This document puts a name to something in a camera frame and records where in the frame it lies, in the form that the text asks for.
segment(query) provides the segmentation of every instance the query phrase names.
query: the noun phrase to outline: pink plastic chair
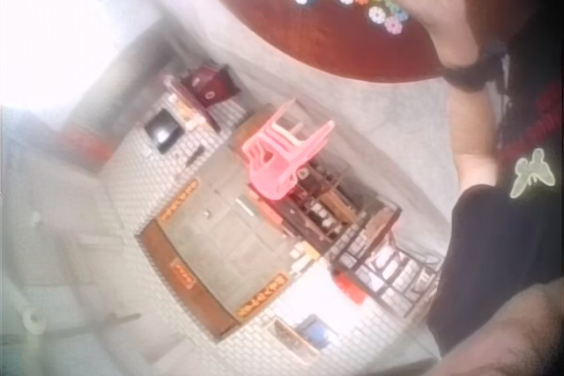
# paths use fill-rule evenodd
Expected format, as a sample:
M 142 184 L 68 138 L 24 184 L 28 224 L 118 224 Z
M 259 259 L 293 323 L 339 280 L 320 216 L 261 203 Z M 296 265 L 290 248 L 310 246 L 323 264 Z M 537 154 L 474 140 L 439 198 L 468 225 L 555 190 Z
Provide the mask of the pink plastic chair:
M 300 140 L 295 136 L 301 123 L 287 130 L 278 119 L 293 105 L 286 102 L 245 144 L 243 153 L 249 158 L 249 178 L 263 196 L 279 200 L 298 183 L 296 172 L 311 160 L 329 141 L 335 122 L 329 121 L 312 136 Z

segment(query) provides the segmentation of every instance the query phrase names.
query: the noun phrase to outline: wooden table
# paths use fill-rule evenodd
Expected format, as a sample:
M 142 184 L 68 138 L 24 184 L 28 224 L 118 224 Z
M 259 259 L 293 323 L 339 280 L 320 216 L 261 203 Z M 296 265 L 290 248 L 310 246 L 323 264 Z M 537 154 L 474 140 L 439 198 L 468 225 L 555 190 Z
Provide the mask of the wooden table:
M 438 59 L 414 19 L 390 35 L 367 8 L 338 0 L 300 6 L 294 0 L 220 0 L 258 36 L 291 57 L 341 77 L 405 82 L 436 77 Z

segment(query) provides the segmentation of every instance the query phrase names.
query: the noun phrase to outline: orange sign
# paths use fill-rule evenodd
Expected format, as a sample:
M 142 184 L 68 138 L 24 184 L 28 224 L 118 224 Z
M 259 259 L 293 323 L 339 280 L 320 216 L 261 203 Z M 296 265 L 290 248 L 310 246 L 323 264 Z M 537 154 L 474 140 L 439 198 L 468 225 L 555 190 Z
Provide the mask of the orange sign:
M 168 221 L 168 219 L 170 219 L 170 217 L 174 215 L 178 208 L 182 206 L 186 199 L 194 194 L 199 186 L 200 181 L 196 179 L 186 184 L 186 187 L 182 190 L 182 192 L 172 202 L 170 202 L 165 211 L 160 215 L 159 223 L 162 224 L 163 222 Z
M 239 310 L 237 310 L 235 315 L 240 319 L 248 318 L 250 315 L 263 308 L 265 303 L 272 299 L 272 297 L 284 288 L 289 281 L 290 279 L 284 272 L 278 273 L 250 301 L 247 301 L 243 306 L 239 307 Z
M 197 280 L 194 276 L 190 274 L 184 263 L 180 259 L 176 258 L 170 262 L 170 267 L 173 269 L 174 275 L 182 282 L 187 290 L 194 288 Z

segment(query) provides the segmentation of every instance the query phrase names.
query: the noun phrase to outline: red object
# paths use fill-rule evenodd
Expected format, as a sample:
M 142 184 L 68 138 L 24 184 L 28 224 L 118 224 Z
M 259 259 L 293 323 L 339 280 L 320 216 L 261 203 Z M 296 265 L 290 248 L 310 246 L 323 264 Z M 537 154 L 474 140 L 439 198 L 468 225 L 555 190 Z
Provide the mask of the red object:
M 344 273 L 339 273 L 337 276 L 333 277 L 333 282 L 349 299 L 351 299 L 355 304 L 359 306 L 364 303 L 367 298 L 367 294 L 358 286 L 356 286 L 351 280 L 346 277 Z
M 285 103 L 249 140 L 242 152 L 249 159 L 253 187 L 270 200 L 280 200 L 298 183 L 297 170 L 311 160 L 328 142 L 335 122 L 329 121 L 306 140 L 287 131 L 277 120 L 295 100 Z
M 62 137 L 82 154 L 100 163 L 106 163 L 114 153 L 112 146 L 76 125 L 65 128 Z
M 181 80 L 197 101 L 204 107 L 210 107 L 233 97 L 239 88 L 233 83 L 225 67 L 214 63 L 200 66 L 196 72 Z

